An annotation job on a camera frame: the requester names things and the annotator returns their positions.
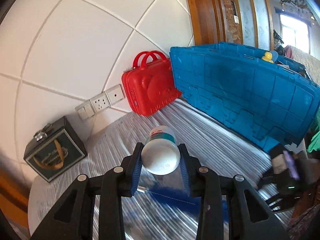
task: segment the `white sticker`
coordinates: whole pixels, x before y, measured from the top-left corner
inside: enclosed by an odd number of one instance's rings
[[[287,169],[287,164],[285,163],[284,155],[280,154],[271,160],[274,174],[280,174]]]
[[[234,17],[234,19],[235,19],[235,23],[238,23],[238,24],[239,24],[239,17],[236,16],[236,15],[234,15],[233,17]]]

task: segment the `window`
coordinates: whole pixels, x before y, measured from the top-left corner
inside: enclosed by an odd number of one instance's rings
[[[309,53],[308,25],[283,14],[280,14],[280,21],[282,27],[282,39],[284,42],[283,46],[291,45]]]

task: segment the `metal screw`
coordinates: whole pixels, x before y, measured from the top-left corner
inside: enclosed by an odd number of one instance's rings
[[[244,181],[244,176],[242,176],[242,175],[236,175],[236,176],[235,176],[235,179],[236,179],[236,181],[242,182],[242,181]]]
[[[199,168],[199,172],[201,172],[201,173],[207,173],[209,170],[208,170],[208,168],[207,167],[200,167]]]
[[[81,174],[81,175],[78,176],[78,180],[79,181],[84,181],[86,179],[87,179],[87,175],[85,175],[85,174]]]
[[[115,167],[115,168],[113,169],[113,171],[114,171],[115,173],[120,173],[120,172],[123,171],[123,168],[120,167],[120,166],[118,166],[118,167]]]

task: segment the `white bottle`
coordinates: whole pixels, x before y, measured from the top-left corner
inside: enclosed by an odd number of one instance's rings
[[[153,128],[142,149],[141,159],[143,166],[152,174],[173,172],[179,165],[180,152],[172,129],[165,125]]]

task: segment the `red case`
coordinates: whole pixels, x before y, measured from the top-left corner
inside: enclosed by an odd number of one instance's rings
[[[138,60],[144,54],[139,67]],[[152,62],[147,63],[149,56]],[[122,75],[122,84],[131,109],[144,116],[152,115],[182,94],[174,86],[170,59],[156,50],[139,53],[132,69]]]

